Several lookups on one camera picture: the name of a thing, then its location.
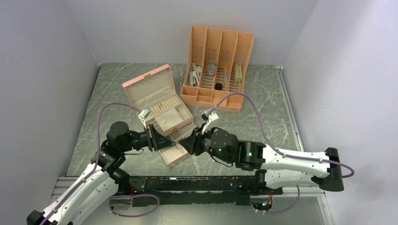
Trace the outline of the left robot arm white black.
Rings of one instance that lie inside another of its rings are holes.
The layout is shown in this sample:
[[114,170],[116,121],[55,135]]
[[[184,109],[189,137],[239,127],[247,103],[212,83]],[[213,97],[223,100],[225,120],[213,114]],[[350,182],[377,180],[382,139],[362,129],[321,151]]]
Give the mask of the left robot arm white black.
[[129,129],[126,122],[111,125],[106,140],[75,182],[52,204],[27,216],[29,225],[79,225],[109,197],[129,191],[129,174],[120,169],[125,152],[147,147],[158,151],[176,142],[149,124],[143,132]]

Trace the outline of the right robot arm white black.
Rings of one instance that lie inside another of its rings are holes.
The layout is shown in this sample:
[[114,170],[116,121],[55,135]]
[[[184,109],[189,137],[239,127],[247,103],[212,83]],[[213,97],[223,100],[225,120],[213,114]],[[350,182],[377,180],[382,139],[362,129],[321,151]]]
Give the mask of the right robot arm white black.
[[295,185],[317,185],[331,192],[344,190],[336,148],[329,147],[321,152],[274,150],[260,142],[241,141],[218,127],[206,132],[197,127],[178,143],[191,155],[206,152],[217,162],[256,171],[253,188],[258,194]]

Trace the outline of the pink jewelry box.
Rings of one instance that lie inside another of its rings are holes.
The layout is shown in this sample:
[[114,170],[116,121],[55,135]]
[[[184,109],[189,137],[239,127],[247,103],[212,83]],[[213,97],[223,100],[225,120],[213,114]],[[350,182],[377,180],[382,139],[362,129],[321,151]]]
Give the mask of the pink jewelry box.
[[145,122],[153,124],[163,136],[178,142],[189,137],[196,127],[192,113],[176,93],[170,65],[126,81],[122,87],[133,106],[151,110]]

